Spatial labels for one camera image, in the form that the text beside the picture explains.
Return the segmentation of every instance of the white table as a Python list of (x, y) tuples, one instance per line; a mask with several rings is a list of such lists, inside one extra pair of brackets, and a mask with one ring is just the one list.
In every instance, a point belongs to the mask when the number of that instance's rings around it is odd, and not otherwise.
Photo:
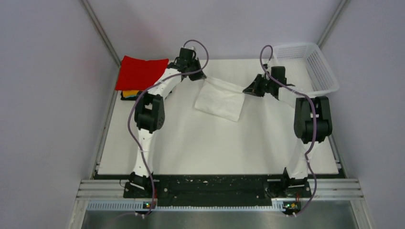
[[(261, 72), (257, 59), (210, 60), (204, 69), (208, 77), (244, 87)], [(296, 82), (288, 78), (288, 83)], [(202, 80), (185, 79), (164, 101), (166, 119), (154, 146), (154, 174), (282, 174), (297, 140), (294, 109), (270, 94), (246, 95), (239, 121), (232, 122), (194, 108), (202, 85)], [(133, 104), (121, 101), (118, 94), (99, 175), (132, 172), (137, 145), (129, 135), (127, 119)], [(132, 130), (137, 132), (134, 121)], [(316, 174), (338, 173), (327, 138), (315, 151), (311, 166)]]

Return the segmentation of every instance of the metal frame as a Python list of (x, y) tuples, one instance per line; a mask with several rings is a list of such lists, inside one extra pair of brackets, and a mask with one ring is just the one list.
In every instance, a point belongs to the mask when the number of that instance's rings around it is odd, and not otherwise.
[[(103, 27), (100, 24), (96, 14), (94, 13), (90, 3), (88, 0), (80, 0), (84, 9), (86, 10), (88, 16), (90, 17), (91, 22), (95, 26), (101, 40), (105, 44), (110, 53), (111, 57), (114, 59), (117, 66), (121, 65), (119, 56), (117, 55), (116, 51), (114, 50), (113, 45), (111, 44), (109, 38), (107, 37)], [(341, 0), (340, 4), (338, 5), (334, 15), (332, 16), (331, 20), (329, 21), (325, 31), (323, 32), (322, 36), (318, 41), (318, 46), (321, 48), (324, 43), (326, 42), (327, 38), (329, 37), (331, 31), (333, 31), (338, 19), (342, 15), (342, 12), (347, 8), (347, 5), (350, 3), (350, 0)], [(89, 204), (94, 203), (94, 201), (98, 201), (98, 203), (105, 203), (111, 202), (120, 202), (120, 201), (128, 201), (128, 199), (123, 198), (124, 187), (121, 186), (120, 180), (92, 180), (94, 177), (95, 171), (98, 169), (98, 165), (101, 161), (102, 153), (104, 150), (104, 145), (107, 137), (108, 128), (111, 121), (112, 112), (114, 110), (114, 105), (117, 97), (117, 91), (114, 91), (111, 100), (109, 102), (108, 112), (106, 114), (105, 123), (99, 135), (99, 146), (97, 149), (96, 154), (96, 161), (94, 163), (94, 167), (92, 170), (92, 175), (90, 177), (91, 180), (82, 180), (74, 205), (74, 209), (71, 215), (71, 220), (69, 222), (68, 228), (76, 229), (81, 228), (82, 223), (85, 219), (85, 212)], [(334, 137), (331, 135), (329, 137), (330, 145), (332, 147), (332, 151), (335, 155), (336, 163), (338, 164), (338, 168), (344, 168), (344, 162), (340, 157), (338, 152), (338, 148)], [(314, 181), (309, 180), (309, 185), (313, 188)], [(340, 200), (348, 200), (352, 204), (353, 215), (357, 221), (358, 227), (360, 229), (372, 229), (375, 228), (373, 221), (370, 218), (370, 214), (368, 212), (368, 208), (364, 201), (364, 196), (360, 187), (360, 184), (357, 179), (318, 179), (318, 191), (314, 198), (314, 201), (340, 201)], [(132, 203), (141, 203), (142, 201), (151, 201), (150, 199), (135, 199), (130, 200)], [(282, 203), (283, 201), (293, 201), (290, 198), (273, 198), (272, 201), (275, 203)], [(105, 209), (113, 209), (113, 205), (106, 205)], [(196, 210), (196, 208), (171, 208), (170, 210), (181, 210), (181, 211), (191, 211)]]

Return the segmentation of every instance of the plastic laundry basket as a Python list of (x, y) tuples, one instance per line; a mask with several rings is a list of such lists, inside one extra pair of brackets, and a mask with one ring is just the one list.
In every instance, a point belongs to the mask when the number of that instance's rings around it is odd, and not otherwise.
[(287, 83), (295, 82), (298, 91), (321, 96), (339, 89), (335, 75), (316, 44), (294, 43), (275, 46), (274, 58), (277, 65), (286, 66)]

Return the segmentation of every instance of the folded red shirt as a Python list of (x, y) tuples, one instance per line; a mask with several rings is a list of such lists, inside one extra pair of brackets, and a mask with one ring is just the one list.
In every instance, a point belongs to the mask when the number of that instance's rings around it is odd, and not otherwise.
[(145, 90), (163, 75), (168, 63), (169, 59), (146, 61), (124, 56), (115, 90)]

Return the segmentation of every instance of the white wall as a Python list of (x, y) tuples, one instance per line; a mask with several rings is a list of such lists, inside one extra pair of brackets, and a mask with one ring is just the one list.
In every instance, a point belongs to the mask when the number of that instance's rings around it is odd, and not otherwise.
[(66, 227), (115, 71), (78, 0), (0, 1), (0, 228)]
[(317, 42), (339, 2), (90, 0), (121, 58), (174, 58), (198, 39), (214, 59), (258, 58), (268, 43)]
[(352, 0), (323, 48), (334, 135), (378, 228), (405, 224), (405, 1)]

